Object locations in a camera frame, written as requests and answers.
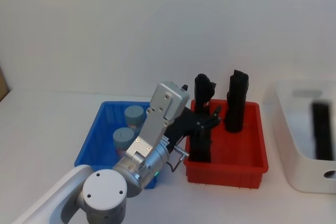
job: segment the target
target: white plastic bin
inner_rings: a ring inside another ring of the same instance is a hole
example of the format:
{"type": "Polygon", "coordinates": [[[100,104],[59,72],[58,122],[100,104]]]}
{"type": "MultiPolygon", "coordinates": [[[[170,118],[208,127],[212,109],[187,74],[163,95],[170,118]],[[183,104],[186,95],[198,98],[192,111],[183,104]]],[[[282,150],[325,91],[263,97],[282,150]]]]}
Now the white plastic bin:
{"type": "Polygon", "coordinates": [[[332,101],[332,130],[336,129],[336,81],[279,81],[276,94],[273,133],[289,184],[304,192],[336,193],[336,175],[324,176],[336,171],[336,161],[315,159],[310,107],[313,100],[332,101]]]}

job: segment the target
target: black cylindrical object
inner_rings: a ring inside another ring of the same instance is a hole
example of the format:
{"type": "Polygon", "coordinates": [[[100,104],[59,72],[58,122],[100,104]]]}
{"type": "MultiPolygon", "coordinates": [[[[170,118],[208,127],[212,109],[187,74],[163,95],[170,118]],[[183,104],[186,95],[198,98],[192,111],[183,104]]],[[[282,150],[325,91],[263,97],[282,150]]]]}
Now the black cylindrical object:
{"type": "Polygon", "coordinates": [[[332,161],[330,105],[326,102],[313,102],[312,116],[316,159],[332,161]]]}
{"type": "Polygon", "coordinates": [[[240,132],[243,129],[246,93],[248,90],[248,75],[235,70],[230,77],[230,87],[227,93],[227,111],[224,118],[228,132],[240,132]]]}
{"type": "Polygon", "coordinates": [[[195,78],[195,113],[205,113],[209,115],[206,104],[215,94],[216,84],[203,73],[195,78]]]}
{"type": "Polygon", "coordinates": [[[190,156],[192,162],[211,162],[211,130],[198,132],[190,136],[190,156]]]}

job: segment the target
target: white wall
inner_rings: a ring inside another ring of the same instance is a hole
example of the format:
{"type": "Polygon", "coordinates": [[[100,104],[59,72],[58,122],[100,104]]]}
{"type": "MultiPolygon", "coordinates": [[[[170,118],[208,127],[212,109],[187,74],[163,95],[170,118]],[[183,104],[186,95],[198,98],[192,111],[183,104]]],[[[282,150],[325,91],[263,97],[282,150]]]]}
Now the white wall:
{"type": "Polygon", "coordinates": [[[11,88],[151,95],[234,68],[250,100],[277,79],[336,79],[336,0],[0,0],[11,88]]]}

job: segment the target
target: robotic arm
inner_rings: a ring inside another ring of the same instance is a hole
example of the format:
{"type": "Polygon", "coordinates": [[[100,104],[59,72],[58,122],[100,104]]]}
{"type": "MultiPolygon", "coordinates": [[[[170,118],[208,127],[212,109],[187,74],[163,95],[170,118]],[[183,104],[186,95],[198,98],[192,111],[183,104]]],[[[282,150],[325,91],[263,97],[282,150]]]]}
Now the robotic arm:
{"type": "Polygon", "coordinates": [[[185,86],[180,89],[172,82],[160,83],[139,136],[112,170],[93,172],[87,165],[75,167],[13,224],[67,224],[79,208],[86,212],[89,224],[121,223],[127,197],[142,191],[168,161],[172,149],[181,154],[178,164],[188,156],[177,144],[189,125],[184,130],[179,123],[174,139],[164,136],[169,125],[170,132],[176,132],[172,123],[186,112],[188,99],[185,86]]]}

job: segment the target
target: white tabletop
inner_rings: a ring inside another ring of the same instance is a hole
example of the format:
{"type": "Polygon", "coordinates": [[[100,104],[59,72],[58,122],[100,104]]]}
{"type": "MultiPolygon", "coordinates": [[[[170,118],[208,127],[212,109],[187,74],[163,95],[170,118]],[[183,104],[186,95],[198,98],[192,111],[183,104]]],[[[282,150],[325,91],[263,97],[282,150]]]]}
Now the white tabletop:
{"type": "MultiPolygon", "coordinates": [[[[0,102],[0,223],[14,221],[73,168],[100,104],[117,100],[148,98],[13,90],[0,102]]],[[[287,183],[263,111],[269,171],[258,190],[190,184],[183,165],[174,174],[165,166],[155,189],[127,200],[124,223],[335,223],[335,195],[287,183]]],[[[85,213],[70,223],[86,223],[85,213]]]]}

